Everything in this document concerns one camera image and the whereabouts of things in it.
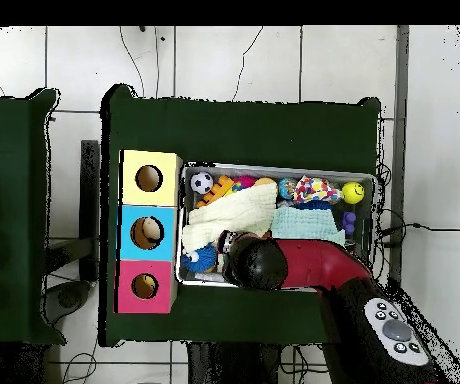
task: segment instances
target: yellow box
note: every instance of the yellow box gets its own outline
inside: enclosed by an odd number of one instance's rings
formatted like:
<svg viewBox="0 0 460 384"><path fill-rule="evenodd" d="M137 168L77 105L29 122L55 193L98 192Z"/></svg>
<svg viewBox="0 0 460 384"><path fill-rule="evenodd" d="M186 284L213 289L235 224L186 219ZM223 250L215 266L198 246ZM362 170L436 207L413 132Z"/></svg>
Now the yellow box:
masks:
<svg viewBox="0 0 460 384"><path fill-rule="evenodd" d="M181 168L175 153L123 150L123 203L177 206Z"/></svg>

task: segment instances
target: red object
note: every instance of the red object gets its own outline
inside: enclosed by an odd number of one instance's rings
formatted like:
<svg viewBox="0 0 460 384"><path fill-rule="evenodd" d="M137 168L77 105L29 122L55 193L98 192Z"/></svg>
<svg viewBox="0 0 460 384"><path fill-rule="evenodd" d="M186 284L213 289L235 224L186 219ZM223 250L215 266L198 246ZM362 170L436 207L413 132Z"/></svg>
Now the red object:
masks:
<svg viewBox="0 0 460 384"><path fill-rule="evenodd" d="M322 240L276 239L287 258L282 288L323 286L339 288L353 278L372 278L368 268L338 245Z"/></svg>

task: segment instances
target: stacked cubes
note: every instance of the stacked cubes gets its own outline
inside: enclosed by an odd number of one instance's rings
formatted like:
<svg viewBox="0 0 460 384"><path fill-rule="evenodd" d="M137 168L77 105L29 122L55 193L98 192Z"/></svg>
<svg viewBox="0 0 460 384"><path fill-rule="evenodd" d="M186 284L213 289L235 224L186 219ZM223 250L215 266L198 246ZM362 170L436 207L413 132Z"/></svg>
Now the stacked cubes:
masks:
<svg viewBox="0 0 460 384"><path fill-rule="evenodd" d="M177 294L174 258L182 161L173 153L122 150L119 166L115 312L169 313Z"/></svg>

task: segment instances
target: purple toy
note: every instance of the purple toy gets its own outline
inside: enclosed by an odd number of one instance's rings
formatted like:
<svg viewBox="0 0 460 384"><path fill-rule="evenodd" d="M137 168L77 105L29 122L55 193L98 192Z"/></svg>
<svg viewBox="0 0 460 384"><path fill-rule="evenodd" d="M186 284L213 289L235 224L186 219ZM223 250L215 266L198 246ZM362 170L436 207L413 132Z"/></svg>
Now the purple toy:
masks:
<svg viewBox="0 0 460 384"><path fill-rule="evenodd" d="M356 214L354 212L344 212L342 218L342 229L346 235L350 236L354 233L354 222L356 221Z"/></svg>

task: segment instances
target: yellow smiley ball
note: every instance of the yellow smiley ball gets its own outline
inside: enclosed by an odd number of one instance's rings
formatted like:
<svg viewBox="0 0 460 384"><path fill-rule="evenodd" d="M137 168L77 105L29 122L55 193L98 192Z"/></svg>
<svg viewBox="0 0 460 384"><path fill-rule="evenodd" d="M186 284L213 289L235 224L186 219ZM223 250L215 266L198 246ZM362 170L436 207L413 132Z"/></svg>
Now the yellow smiley ball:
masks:
<svg viewBox="0 0 460 384"><path fill-rule="evenodd" d="M350 205L355 205L365 196L365 189L359 183L346 183L342 187L342 194L344 195L344 201Z"/></svg>

